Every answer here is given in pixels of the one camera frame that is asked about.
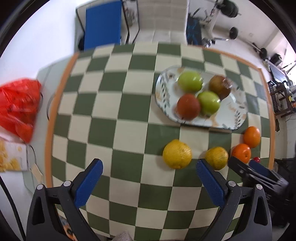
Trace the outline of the red cherry tomato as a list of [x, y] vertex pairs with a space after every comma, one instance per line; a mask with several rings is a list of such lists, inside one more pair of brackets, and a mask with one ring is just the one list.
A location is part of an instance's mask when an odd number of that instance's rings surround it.
[[254, 157], [253, 160], [256, 161], [257, 163], [260, 163], [260, 158], [259, 157]]

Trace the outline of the large orange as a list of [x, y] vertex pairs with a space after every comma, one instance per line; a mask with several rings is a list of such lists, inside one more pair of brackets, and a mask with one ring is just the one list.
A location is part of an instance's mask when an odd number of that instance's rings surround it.
[[255, 148], [260, 144], [260, 130], [255, 126], [248, 127], [243, 134], [243, 142], [250, 148]]
[[251, 149], [247, 144], [238, 144], [232, 150], [231, 156], [247, 164], [251, 159]]

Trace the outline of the small yellow lemon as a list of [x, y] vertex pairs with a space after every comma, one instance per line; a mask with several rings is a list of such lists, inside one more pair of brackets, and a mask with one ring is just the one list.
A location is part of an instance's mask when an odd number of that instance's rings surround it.
[[228, 152], [223, 147], [214, 147], [209, 149], [204, 159], [216, 171], [223, 169], [227, 165]]

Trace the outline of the green apple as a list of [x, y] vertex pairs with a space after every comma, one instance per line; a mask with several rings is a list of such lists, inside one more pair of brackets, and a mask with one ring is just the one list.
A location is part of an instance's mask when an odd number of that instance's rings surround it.
[[201, 114], [211, 116], [220, 108], [220, 98], [212, 91], [203, 91], [197, 95], [197, 99], [201, 105]]
[[178, 77], [178, 86], [186, 93], [198, 92], [202, 89], [203, 79], [196, 71], [184, 71]]

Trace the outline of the large yellow lemon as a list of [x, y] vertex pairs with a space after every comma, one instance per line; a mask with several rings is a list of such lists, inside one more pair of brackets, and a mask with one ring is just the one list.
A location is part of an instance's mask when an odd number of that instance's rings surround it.
[[191, 148], [177, 139], [169, 142], [163, 150], [163, 161], [172, 169], [184, 169], [192, 160]]

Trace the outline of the red apple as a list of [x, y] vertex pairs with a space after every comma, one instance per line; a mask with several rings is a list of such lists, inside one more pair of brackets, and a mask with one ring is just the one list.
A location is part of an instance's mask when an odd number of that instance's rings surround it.
[[232, 88], [232, 81], [222, 75], [214, 75], [208, 84], [208, 89], [218, 95], [220, 100], [229, 96]]

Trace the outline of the dark red-orange fruit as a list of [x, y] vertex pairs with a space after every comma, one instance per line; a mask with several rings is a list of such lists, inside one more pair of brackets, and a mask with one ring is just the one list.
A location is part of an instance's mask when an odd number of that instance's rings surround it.
[[201, 111], [201, 105], [193, 94], [186, 93], [177, 102], [176, 112], [182, 120], [191, 121]]

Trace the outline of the dark wooden shelf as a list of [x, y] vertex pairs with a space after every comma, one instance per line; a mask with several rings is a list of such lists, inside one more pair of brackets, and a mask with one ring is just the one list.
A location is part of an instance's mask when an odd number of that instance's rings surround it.
[[295, 97], [294, 91], [290, 90], [287, 81], [284, 82], [268, 82], [269, 92], [273, 103], [273, 111], [276, 116], [284, 118], [295, 113]]

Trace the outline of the yellow patterned paper box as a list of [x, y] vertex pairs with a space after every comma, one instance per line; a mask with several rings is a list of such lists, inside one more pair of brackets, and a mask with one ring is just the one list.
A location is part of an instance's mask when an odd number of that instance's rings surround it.
[[1, 140], [0, 170], [1, 172], [27, 171], [27, 145]]

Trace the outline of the green checkered tablecloth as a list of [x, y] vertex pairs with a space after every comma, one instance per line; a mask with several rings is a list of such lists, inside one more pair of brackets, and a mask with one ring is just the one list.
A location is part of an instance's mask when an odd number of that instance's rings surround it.
[[[221, 74], [246, 92], [245, 123], [232, 133], [183, 126], [156, 104], [155, 82], [170, 66]], [[196, 174], [196, 161], [213, 147], [231, 150], [249, 126], [261, 131], [252, 150], [264, 166], [274, 160], [271, 100], [262, 72], [251, 62], [218, 50], [160, 43], [111, 45], [75, 55], [58, 88], [47, 137], [46, 178], [59, 186], [99, 158], [103, 174], [80, 211], [104, 237], [127, 231], [134, 240], [199, 238], [214, 219]], [[187, 144], [184, 169], [163, 161], [172, 140]]]

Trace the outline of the red plastic bag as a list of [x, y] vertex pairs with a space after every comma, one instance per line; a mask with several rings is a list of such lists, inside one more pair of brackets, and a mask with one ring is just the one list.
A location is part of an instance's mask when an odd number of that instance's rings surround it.
[[1, 86], [1, 127], [25, 143], [32, 139], [39, 103], [41, 83], [21, 78]]

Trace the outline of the exercise machine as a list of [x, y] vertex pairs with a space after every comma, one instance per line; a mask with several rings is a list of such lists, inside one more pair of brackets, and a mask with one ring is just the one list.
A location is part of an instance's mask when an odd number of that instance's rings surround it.
[[248, 44], [262, 60], [268, 58], [262, 45], [271, 35], [273, 23], [249, 1], [210, 1], [211, 9], [198, 6], [189, 12], [189, 17], [199, 24], [211, 40], [229, 41], [239, 39]]

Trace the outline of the chair with blue cushion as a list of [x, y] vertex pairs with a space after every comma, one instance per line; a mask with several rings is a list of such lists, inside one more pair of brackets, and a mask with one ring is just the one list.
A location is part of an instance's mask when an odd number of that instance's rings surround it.
[[134, 42], [139, 32], [138, 1], [90, 1], [75, 9], [79, 51]]

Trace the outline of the white padded chair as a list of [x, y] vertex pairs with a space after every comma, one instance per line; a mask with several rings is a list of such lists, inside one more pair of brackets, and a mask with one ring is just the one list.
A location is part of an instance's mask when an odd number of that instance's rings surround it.
[[138, 32], [133, 42], [187, 44], [188, 0], [137, 1]]

